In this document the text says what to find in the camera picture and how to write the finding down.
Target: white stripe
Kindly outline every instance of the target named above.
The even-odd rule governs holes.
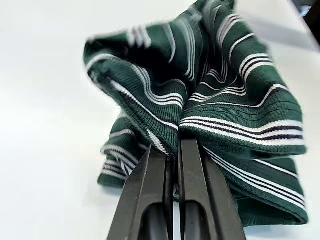
[[[151,90],[151,80],[150,80],[150,76],[148,74],[148,71],[142,67],[138,67],[138,69],[141,71],[141,73],[143,74],[143,76],[146,80],[146,88],[147,88],[148,92],[152,93],[152,96],[156,100],[161,101],[161,100],[174,99],[176,101],[181,101],[182,104],[184,103],[184,98],[179,93],[176,93],[176,92],[169,93],[167,95],[155,95]]]
[[[119,83],[115,82],[115,81],[111,81],[111,85],[114,86],[115,89],[117,89],[119,92],[127,95],[128,97],[130,97],[133,101],[135,101],[141,108],[143,108],[147,113],[149,113],[155,120],[157,120],[158,122],[169,126],[171,128],[176,129],[177,131],[179,131],[179,128],[177,125],[171,123],[171,122],[166,122],[163,121],[161,119],[159,119],[158,117],[156,117],[152,112],[150,112],[145,106],[143,106],[127,89],[125,89],[123,86],[121,86]]]
[[[238,107],[247,107],[247,108],[259,108],[265,103],[265,101],[267,100],[267,98],[269,97],[271,92],[276,90],[276,89],[284,89],[284,90],[289,92],[289,89],[287,87],[282,86],[280,84],[274,84],[269,89],[269,91],[266,93],[266,95],[264,96],[264,98],[262,99],[262,101],[258,105],[245,105],[245,104],[236,104],[236,103],[230,103],[230,102],[212,102],[212,103],[200,104],[200,105],[197,105],[197,106],[192,107],[192,108],[197,108],[197,107],[201,107],[201,106],[208,106],[208,105],[217,105],[217,104],[218,105],[230,105],[230,106],[238,106]]]
[[[178,93],[170,93],[167,95],[159,96],[155,95],[151,90],[151,80],[148,72],[143,69],[131,64],[131,69],[134,70],[136,75],[140,78],[143,84],[143,90],[145,96],[154,104],[157,105],[178,105],[181,109],[183,109],[184,99]]]
[[[189,22],[184,18],[177,19],[177,24],[181,27],[184,40],[187,45],[187,55],[188,55],[188,69],[185,72],[185,76],[188,77],[190,81],[194,80],[194,68],[195,68],[195,57],[196,57],[196,41],[195,34],[189,24]]]
[[[245,85],[243,85],[242,87],[229,87],[231,86],[232,84],[234,84],[238,79],[238,75],[235,76],[235,79],[233,80],[233,82],[231,82],[228,86],[225,86],[223,88],[219,88],[219,89],[216,89],[216,88],[213,88],[212,86],[210,86],[208,83],[206,82],[200,82],[200,84],[203,84],[203,85],[206,85],[208,88],[212,89],[212,90],[215,90],[215,91],[220,91],[220,90],[225,90],[225,89],[244,89],[245,88]]]
[[[114,167],[120,168],[120,164],[117,161],[110,160],[110,159],[106,159],[104,161],[104,165],[110,165],[110,166],[114,166]]]
[[[125,135],[125,134],[131,135],[131,136],[133,136],[133,137],[136,136],[136,134],[135,134],[132,130],[130,130],[130,129],[123,129],[123,130],[121,130],[121,131],[116,131],[116,132],[110,133],[109,139],[116,138],[116,137],[120,137],[120,136]]]
[[[258,163],[261,163],[261,164],[264,164],[264,165],[266,165],[266,166],[268,166],[268,167],[270,167],[270,168],[276,169],[276,170],[278,170],[278,171],[280,171],[280,172],[283,172],[283,173],[289,174],[289,175],[291,175],[291,176],[293,176],[293,177],[295,177],[295,178],[298,178],[298,175],[297,175],[297,174],[295,174],[295,173],[293,173],[293,172],[291,172],[291,171],[288,171],[288,170],[286,170],[286,169],[283,169],[283,168],[281,168],[281,167],[279,167],[279,166],[273,165],[273,164],[271,164],[271,163],[269,163],[269,162],[262,161],[262,160],[259,160],[259,159],[254,159],[253,161],[258,162]]]
[[[134,162],[130,161],[128,158],[126,158],[124,155],[122,155],[119,152],[110,150],[108,153],[110,155],[114,156],[115,158],[117,158],[120,163],[124,162],[125,164],[130,166],[132,169],[134,169],[136,167],[136,165],[137,165],[137,163],[134,163]]]
[[[133,156],[130,152],[128,152],[127,150],[125,150],[124,148],[118,146],[118,145],[105,145],[101,148],[101,152],[104,153],[105,151],[113,151],[116,153],[121,153],[124,154],[125,156],[129,157],[129,159],[131,160],[131,162],[137,164],[138,160],[136,159],[135,156]]]
[[[136,44],[136,37],[134,35],[133,29],[130,28],[126,33],[126,39],[128,41],[128,45],[132,48]]]
[[[271,59],[265,58],[265,57],[259,57],[259,58],[252,59],[251,61],[249,61],[249,62],[242,68],[242,71],[240,72],[240,75],[244,77],[244,73],[245,73],[246,70],[249,68],[249,66],[252,65],[253,63],[256,63],[256,62],[259,62],[259,61],[263,61],[262,63],[272,63],[272,62],[271,62]]]
[[[191,38],[189,36],[188,29],[182,19],[177,19],[176,23],[180,26],[182,35],[186,44],[186,52],[187,52],[187,61],[188,61],[188,69],[184,74],[187,76],[191,70]]]
[[[299,207],[299,208],[303,209],[304,211],[306,211],[306,208],[305,208],[305,206],[304,206],[303,204],[300,204],[300,203],[298,203],[298,202],[296,202],[296,201],[293,201],[292,199],[290,199],[290,198],[288,198],[288,197],[285,197],[285,196],[283,196],[283,195],[281,195],[281,194],[278,194],[278,193],[276,193],[276,192],[274,192],[274,191],[272,191],[272,190],[270,190],[270,189],[268,189],[268,188],[265,188],[265,187],[263,187],[263,186],[259,186],[259,185],[255,184],[255,183],[247,180],[246,178],[242,177],[241,175],[237,174],[235,171],[231,170],[231,168],[226,167],[224,164],[222,164],[222,163],[221,163],[220,161],[218,161],[217,159],[215,159],[215,158],[213,158],[213,157],[211,157],[211,159],[212,159],[216,164],[218,164],[219,166],[221,166],[221,167],[224,168],[226,171],[228,171],[229,173],[231,173],[232,175],[234,175],[234,176],[237,177],[238,179],[242,180],[243,182],[245,182],[245,183],[247,183],[247,184],[255,187],[256,189],[259,189],[259,190],[261,190],[261,191],[263,191],[263,192],[269,193],[269,194],[274,195],[274,196],[276,196],[276,197],[278,197],[278,198],[280,198],[280,199],[282,199],[282,200],[285,200],[285,201],[287,201],[287,202],[289,202],[289,203],[291,203],[291,204],[294,204],[294,205],[296,205],[297,207]]]
[[[224,31],[222,37],[221,37],[221,40],[220,40],[220,47],[222,48],[223,44],[224,44],[224,40],[227,36],[227,34],[229,33],[229,31],[231,30],[231,28],[239,23],[239,22],[242,22],[243,20],[242,19],[237,19],[237,20],[234,20],[233,22],[230,23],[230,25],[226,28],[226,30]]]
[[[109,175],[109,176],[115,177],[117,179],[127,180],[126,176],[120,175],[120,174],[118,174],[118,173],[116,173],[114,171],[111,171],[111,170],[102,169],[101,173],[105,174],[105,175]]]
[[[152,40],[148,34],[148,30],[147,30],[146,26],[142,25],[142,26],[140,26],[139,29],[140,29],[141,35],[143,37],[144,47],[146,49],[150,48]]]
[[[249,74],[255,70],[256,68],[258,67],[261,67],[261,66],[273,66],[274,64],[272,62],[258,62],[256,64],[254,64],[253,66],[251,66],[248,71],[246,72],[245,76],[244,76],[244,81],[247,81],[247,78],[249,76]]]
[[[174,34],[172,32],[170,24],[167,23],[167,24],[164,24],[162,26],[164,28],[164,32],[165,32],[165,34],[166,34],[166,36],[168,38],[168,41],[169,41],[170,47],[171,47],[171,57],[170,57],[169,62],[168,62],[168,63],[171,63],[172,60],[175,57],[175,54],[176,54],[176,40],[175,40],[175,37],[174,37]]]
[[[216,96],[219,96],[219,95],[221,95],[221,94],[226,94],[226,93],[228,93],[228,94],[235,94],[235,95],[238,95],[239,94],[239,96],[242,96],[242,95],[240,95],[240,94],[246,94],[246,89],[242,89],[242,90],[235,90],[235,89],[226,89],[226,90],[222,90],[221,92],[218,92],[218,93],[216,93],[216,94],[214,94],[214,95],[211,95],[211,96],[205,96],[205,95],[202,95],[202,94],[200,94],[200,93],[198,93],[198,92],[195,92],[193,95],[192,95],[192,97],[197,97],[197,99],[199,99],[199,100],[204,100],[204,101],[207,101],[207,100],[210,100],[210,99],[212,99],[212,98],[214,98],[214,97],[216,97]]]
[[[204,79],[206,71],[207,71],[208,55],[209,55],[209,53],[207,52],[206,53],[206,59],[205,59],[205,62],[204,62],[204,66],[203,66],[203,70],[202,70],[201,81]]]
[[[272,140],[257,140],[257,139],[252,139],[250,137],[247,136],[242,136],[242,135],[238,135],[236,133],[230,133],[230,132],[226,132],[223,130],[218,130],[218,129],[212,129],[210,127],[207,126],[202,126],[202,125],[198,125],[195,123],[182,123],[180,124],[180,127],[190,127],[190,128],[197,128],[197,129],[201,129],[210,133],[214,133],[214,134],[218,134],[218,135],[222,135],[222,136],[226,136],[229,138],[233,138],[233,139],[239,139],[245,142],[249,142],[249,143],[253,143],[253,144],[257,144],[257,145],[263,145],[263,146],[300,146],[300,145],[304,145],[305,142],[303,139],[272,139]]]
[[[200,100],[200,101],[196,101],[196,102],[205,102],[208,101],[210,99],[213,99],[219,95],[222,94],[232,94],[232,95],[237,95],[237,96],[244,96],[247,94],[247,89],[245,88],[245,85],[242,86],[242,88],[235,88],[235,87],[228,87],[212,96],[204,96],[198,92],[194,93],[191,98],[189,99],[189,101],[191,101],[192,99],[195,100]]]
[[[239,21],[239,16],[236,14],[230,14],[229,16],[225,17],[225,19],[222,21],[216,34],[216,40],[220,47],[222,46],[221,42],[223,41],[222,39],[224,39],[225,32],[228,32],[230,28],[234,25],[233,21]]]
[[[86,64],[85,66],[86,70],[89,71],[96,62],[99,62],[101,60],[107,60],[107,59],[119,59],[119,58],[110,53],[100,53],[94,56],[93,58],[91,58],[91,60]]]
[[[103,169],[104,170],[110,170],[110,171],[113,171],[113,172],[118,173],[118,174],[123,174],[124,173],[121,168],[117,168],[117,167],[110,166],[110,165],[104,165]]]
[[[198,103],[203,103],[203,102],[206,102],[206,101],[209,101],[219,95],[222,95],[222,94],[231,94],[231,95],[236,95],[236,96],[245,96],[247,94],[247,91],[244,91],[244,92],[236,92],[236,91],[224,91],[224,92],[220,92],[220,93],[217,93],[216,95],[214,96],[211,96],[211,97],[208,97],[208,98],[201,98],[200,96],[192,96],[189,101],[192,101],[192,102],[198,102]]]
[[[195,61],[196,61],[196,39],[195,39],[195,33],[189,23],[189,21],[185,21],[185,25],[189,31],[189,35],[191,36],[191,72],[189,77],[190,81],[193,81],[195,78]]]
[[[223,164],[225,164],[225,166],[227,168],[229,168],[230,170],[238,173],[239,175],[257,183],[260,185],[264,185],[266,187],[269,187],[271,189],[273,189],[273,191],[278,192],[278,193],[282,193],[283,195],[286,195],[288,197],[294,198],[297,202],[300,202],[302,205],[304,205],[304,200],[305,197],[303,195],[301,195],[300,193],[291,190],[290,188],[287,188],[285,186],[282,186],[280,184],[277,184],[273,181],[267,180],[263,177],[254,175],[250,172],[244,171],[241,168],[236,167],[235,165],[232,165],[231,163],[229,163],[228,161],[222,159],[221,157],[219,157],[217,154],[215,154],[214,152],[210,151],[208,148],[204,147],[204,149],[208,152],[208,154],[210,154],[212,157],[214,157],[216,160],[222,162]]]
[[[239,40],[235,41],[234,44],[230,47],[230,51],[229,51],[229,61],[231,63],[231,54],[233,52],[233,50],[235,49],[235,47],[241,43],[242,41],[254,36],[255,34],[254,33],[250,33],[250,34],[247,34],[245,35],[244,37],[240,38]]]
[[[239,73],[242,73],[242,68],[244,67],[245,64],[247,64],[247,62],[250,60],[250,59],[253,59],[253,58],[256,58],[256,57],[265,57],[265,58],[269,58],[268,54],[265,54],[265,53],[256,53],[256,54],[251,54],[249,56],[247,56],[243,61],[242,63],[240,64],[240,67],[239,67]]]
[[[222,79],[220,73],[215,70],[215,69],[211,69],[207,75],[213,76],[219,83],[224,84],[224,80]]]
[[[153,134],[153,132],[151,132],[148,128],[146,128],[147,133],[149,134],[149,137],[151,138],[151,141],[153,142],[154,146],[159,149],[161,152],[163,152],[164,154],[167,154],[166,149],[164,148],[164,146],[162,145],[161,141],[159,138],[157,138],[156,135]]]
[[[223,83],[225,83],[227,81],[227,77],[228,77],[228,62],[227,60],[225,60],[225,58],[222,56],[222,61],[224,62],[224,81]]]
[[[126,169],[125,163],[123,161],[121,161],[120,164],[121,164],[121,168],[122,168],[122,171],[124,172],[124,174],[129,176],[129,174],[127,174],[127,169]]]
[[[211,28],[212,28],[212,31],[213,31],[214,28],[215,28],[217,13],[218,13],[218,11],[219,11],[219,9],[220,9],[221,6],[222,6],[222,5],[219,5],[219,6],[215,7],[215,8],[211,11],[211,13],[214,11],[214,13],[213,13],[212,27],[211,27]],[[208,14],[208,19],[207,19],[207,22],[208,22],[208,23],[210,22],[210,15],[211,15],[211,14]],[[214,37],[213,37],[213,39],[212,39],[212,45],[213,45],[213,54],[216,55],[216,41],[214,40]]]
[[[186,124],[186,123],[202,124],[202,125],[206,125],[207,127],[210,127],[210,128],[221,128],[221,129],[233,131],[233,132],[236,132],[239,134],[245,134],[247,136],[250,136],[252,138],[257,138],[257,139],[262,139],[262,138],[267,138],[267,137],[272,137],[272,136],[277,136],[277,135],[300,135],[300,136],[302,136],[302,131],[295,130],[295,129],[273,130],[273,131],[260,133],[260,134],[252,134],[252,133],[249,133],[246,131],[242,131],[240,129],[232,128],[230,126],[224,126],[224,125],[220,125],[217,123],[210,123],[210,122],[206,122],[206,121],[187,120],[187,121],[183,121],[182,123],[183,124]]]
[[[211,118],[211,117],[204,117],[204,116],[189,116],[186,118],[183,118],[181,120],[181,122],[184,121],[188,121],[188,120],[205,120],[205,121],[211,121],[211,122],[217,122],[217,123],[221,123],[221,124],[228,124],[232,127],[235,128],[239,128],[239,129],[243,129],[245,131],[248,132],[252,132],[252,133],[260,133],[260,132],[264,132],[268,129],[272,129],[275,127],[299,127],[299,128],[303,128],[303,124],[300,121],[296,121],[296,120],[279,120],[279,121],[273,121],[273,122],[269,122],[261,127],[257,127],[257,128],[250,128],[250,127],[246,127],[246,126],[242,126],[240,124],[231,122],[231,121],[226,121],[226,120],[222,120],[222,119],[218,119],[218,118]]]

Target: black stripe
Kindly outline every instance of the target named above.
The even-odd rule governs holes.
[[[253,134],[253,135],[261,135],[261,134],[265,134],[265,133],[269,133],[269,132],[274,132],[274,131],[279,131],[279,130],[298,130],[298,131],[301,131],[302,132],[302,128],[299,127],[299,126],[273,126],[271,128],[268,128],[266,130],[263,130],[263,131],[260,131],[260,132],[251,132],[249,130],[244,130],[240,127],[237,127],[237,126],[232,126],[230,124],[227,124],[227,123],[221,123],[221,122],[217,122],[217,121],[213,121],[213,120],[202,120],[202,119],[188,119],[188,121],[201,121],[201,122],[206,122],[206,123],[212,123],[212,124],[217,124],[217,125],[220,125],[220,126],[225,126],[225,127],[230,127],[230,128],[233,128],[233,129],[237,129],[237,130],[241,130],[242,132],[246,132],[246,133],[249,133],[249,134]]]
[[[235,89],[228,89],[228,90],[222,90],[222,91],[220,91],[220,92],[217,92],[216,94],[210,96],[210,98],[205,98],[205,99],[203,99],[202,96],[198,96],[198,95],[194,95],[194,96],[192,96],[192,98],[195,98],[195,97],[196,97],[198,100],[210,100],[210,99],[212,99],[211,97],[215,97],[216,95],[218,95],[218,94],[220,94],[220,93],[225,93],[225,92],[232,92],[232,93],[236,93],[236,94],[243,94],[243,93],[246,91],[246,89],[244,88],[244,89],[239,90],[239,91],[237,91],[237,90],[235,90]]]
[[[246,68],[246,66],[247,66],[248,64],[250,64],[251,61],[253,61],[253,60],[255,60],[255,59],[265,59],[266,62],[267,62],[267,61],[271,61],[271,59],[270,59],[268,56],[255,56],[255,57],[251,58],[249,61],[247,61],[247,62],[245,63],[245,65],[242,67],[241,71],[239,72],[241,76],[244,76],[244,75],[242,74],[242,72],[244,71],[244,69]]]
[[[214,158],[216,161],[218,161],[218,162],[221,163],[222,165],[226,166],[226,164],[225,164],[224,162],[222,162],[220,159],[217,159],[215,156],[211,155],[209,152],[208,152],[208,154],[209,154],[212,158]],[[230,168],[232,171],[236,172],[236,170],[234,170],[234,169],[233,169],[232,167],[230,167],[230,166],[226,166],[226,168]],[[245,174],[245,173],[243,173],[243,172],[242,172],[242,174],[243,174],[243,175],[246,175],[246,177],[248,177],[249,179],[251,178],[250,176],[248,176],[247,174]],[[269,185],[269,186],[273,187],[274,189],[277,189],[277,190],[279,190],[279,191],[281,191],[281,192],[284,192],[284,193],[289,194],[290,196],[294,196],[295,198],[298,198],[298,199],[300,199],[303,203],[305,203],[304,199],[301,198],[300,196],[294,195],[294,194],[292,194],[291,192],[288,192],[288,191],[286,191],[286,190],[283,190],[283,189],[281,189],[281,188],[279,188],[279,187],[277,187],[277,186],[271,185],[271,184],[269,184],[269,183],[267,183],[267,182],[264,182],[264,181],[261,181],[261,180],[259,180],[259,179],[254,178],[254,180],[257,181],[257,182],[260,182],[260,183],[264,183],[265,185]],[[270,187],[267,187],[267,186],[265,186],[265,185],[262,185],[262,184],[260,184],[260,183],[256,183],[256,182],[252,182],[252,183],[253,183],[253,184],[256,184],[256,185],[258,185],[258,186],[260,186],[260,187],[267,188],[267,189],[275,192],[274,189],[272,189],[272,188],[270,188]],[[278,191],[277,191],[278,194],[280,194],[280,195],[282,195],[282,196],[284,196],[284,197],[286,197],[286,198],[289,198],[289,199],[293,200],[294,202],[296,202],[296,203],[301,204],[301,205],[304,206],[304,204],[302,204],[301,202],[297,201],[297,200],[294,199],[293,197],[290,197],[290,196],[288,196],[288,195],[285,195],[285,194],[283,194],[283,193],[281,193],[281,192],[278,192]]]
[[[244,133],[239,133],[239,132],[236,132],[236,131],[228,130],[228,129],[225,129],[223,127],[208,126],[208,125],[206,125],[204,123],[193,123],[193,124],[204,126],[204,127],[211,128],[211,129],[221,130],[221,131],[224,131],[224,132],[227,132],[227,133],[236,134],[236,135],[240,135],[240,136],[243,136],[243,137],[247,137],[247,138],[254,139],[254,140],[260,140],[260,141],[277,140],[277,139],[302,139],[303,138],[301,135],[289,135],[289,134],[274,135],[274,136],[267,136],[267,137],[263,137],[263,138],[258,138],[258,137],[249,136],[249,135],[244,134]]]
[[[271,60],[260,60],[260,61],[256,61],[256,62],[254,62],[254,63],[251,63],[250,65],[249,65],[249,67],[245,70],[245,72],[243,73],[243,77],[245,77],[245,75],[246,75],[246,73],[248,72],[248,70],[250,69],[250,67],[252,67],[253,65],[255,65],[255,64],[258,64],[258,63],[272,63],[272,61]]]

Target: fabric fold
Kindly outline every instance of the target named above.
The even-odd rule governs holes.
[[[199,0],[175,20],[96,36],[94,84],[122,108],[98,178],[121,187],[152,144],[173,161],[196,137],[223,172],[243,225],[308,222],[292,155],[306,152],[301,108],[230,0]]]

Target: white table surface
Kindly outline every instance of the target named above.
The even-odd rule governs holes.
[[[82,63],[85,40],[170,20],[192,2],[1,1],[1,240],[106,239],[121,191],[96,184],[104,162],[99,150],[120,109],[87,77]],[[239,0],[236,9],[269,46],[301,104],[308,146],[296,163],[310,223],[249,227],[247,239],[317,239],[319,49],[289,0]]]

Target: green striped fabric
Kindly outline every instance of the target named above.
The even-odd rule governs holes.
[[[306,152],[302,112],[233,5],[199,0],[171,22],[86,43],[88,75],[122,108],[98,183],[123,186],[150,143],[174,161],[182,133],[219,166],[245,227],[306,224],[290,158]]]

